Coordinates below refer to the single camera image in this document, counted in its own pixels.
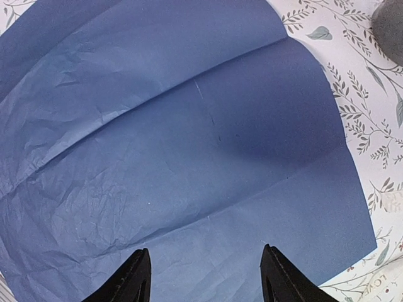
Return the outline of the dark grey mug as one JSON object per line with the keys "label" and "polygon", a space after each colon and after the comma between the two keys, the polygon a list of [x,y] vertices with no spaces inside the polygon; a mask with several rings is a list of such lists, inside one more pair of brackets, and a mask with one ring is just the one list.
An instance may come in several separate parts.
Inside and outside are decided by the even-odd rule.
{"label": "dark grey mug", "polygon": [[372,14],[371,24],[382,52],[402,66],[402,0],[382,1]]}

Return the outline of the white ribbon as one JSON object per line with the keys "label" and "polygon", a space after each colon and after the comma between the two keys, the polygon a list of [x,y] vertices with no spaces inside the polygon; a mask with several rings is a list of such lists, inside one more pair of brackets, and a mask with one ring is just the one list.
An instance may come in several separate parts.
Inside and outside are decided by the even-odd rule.
{"label": "white ribbon", "polygon": [[402,301],[402,189],[373,193],[370,206],[378,246],[363,260],[371,269],[358,300]]}

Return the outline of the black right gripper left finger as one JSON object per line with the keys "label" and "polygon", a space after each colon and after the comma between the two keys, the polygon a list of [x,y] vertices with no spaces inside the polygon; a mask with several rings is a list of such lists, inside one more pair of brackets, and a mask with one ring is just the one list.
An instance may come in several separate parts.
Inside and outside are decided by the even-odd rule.
{"label": "black right gripper left finger", "polygon": [[83,302],[149,302],[150,286],[149,251],[138,249]]}

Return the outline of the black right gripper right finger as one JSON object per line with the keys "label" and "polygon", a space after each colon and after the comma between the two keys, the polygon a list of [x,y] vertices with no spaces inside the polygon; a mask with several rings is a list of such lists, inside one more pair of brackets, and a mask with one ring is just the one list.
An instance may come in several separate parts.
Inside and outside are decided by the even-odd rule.
{"label": "black right gripper right finger", "polygon": [[264,246],[260,271],[264,302],[337,302],[276,247]]}

